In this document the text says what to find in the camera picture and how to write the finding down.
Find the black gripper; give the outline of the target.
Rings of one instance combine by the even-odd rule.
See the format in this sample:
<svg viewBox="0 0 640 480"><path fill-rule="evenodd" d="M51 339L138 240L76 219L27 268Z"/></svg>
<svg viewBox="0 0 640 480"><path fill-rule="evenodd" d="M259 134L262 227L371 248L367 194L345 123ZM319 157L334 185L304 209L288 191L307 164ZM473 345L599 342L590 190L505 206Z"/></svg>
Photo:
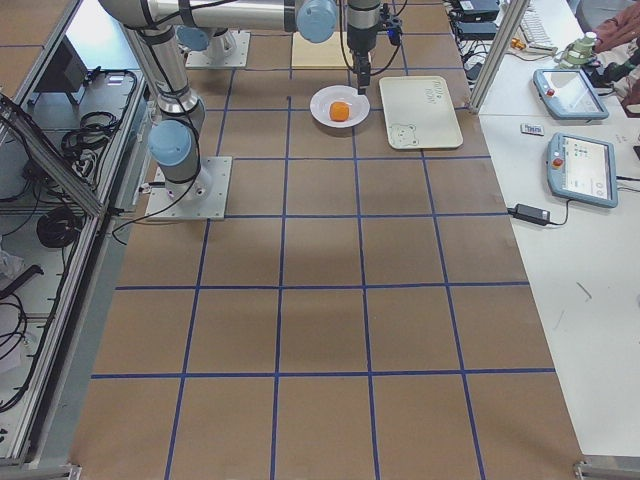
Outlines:
<svg viewBox="0 0 640 480"><path fill-rule="evenodd" d="M365 94L370 85L371 63L368 53L376 43L376 2L347 1L347 45L355 55L357 92Z"/></svg>

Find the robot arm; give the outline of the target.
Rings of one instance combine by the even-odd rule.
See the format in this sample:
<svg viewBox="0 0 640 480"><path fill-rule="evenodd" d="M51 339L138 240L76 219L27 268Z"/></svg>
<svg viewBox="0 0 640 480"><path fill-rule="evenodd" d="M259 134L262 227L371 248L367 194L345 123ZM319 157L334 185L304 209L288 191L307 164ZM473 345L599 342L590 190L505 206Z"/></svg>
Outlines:
<svg viewBox="0 0 640 480"><path fill-rule="evenodd" d="M357 92L370 85L370 52L382 27L379 1L102 1L102 8L132 33L129 40L145 79L156 89L166 117L188 119L204 110L178 52L175 27L299 32L312 43L347 32Z"/></svg>
<svg viewBox="0 0 640 480"><path fill-rule="evenodd" d="M236 49L236 40L227 28L197 28L178 26L178 42L185 48L204 52L211 58L226 57Z"/></svg>

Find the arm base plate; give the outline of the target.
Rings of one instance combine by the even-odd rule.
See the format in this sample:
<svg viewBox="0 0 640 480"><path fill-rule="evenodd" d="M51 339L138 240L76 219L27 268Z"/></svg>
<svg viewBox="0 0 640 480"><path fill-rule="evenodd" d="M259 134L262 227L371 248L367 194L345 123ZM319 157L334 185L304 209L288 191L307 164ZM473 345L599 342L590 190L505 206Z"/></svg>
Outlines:
<svg viewBox="0 0 640 480"><path fill-rule="evenodd" d="M205 157L193 184L174 184L157 167L154 180L162 185L150 190L145 214L151 221L223 220L231 170L230 156Z"/></svg>
<svg viewBox="0 0 640 480"><path fill-rule="evenodd" d="M196 30L190 37L183 37L182 45L188 49L186 68L191 70L215 70L243 68L247 64L250 32L225 30L208 32Z"/></svg>

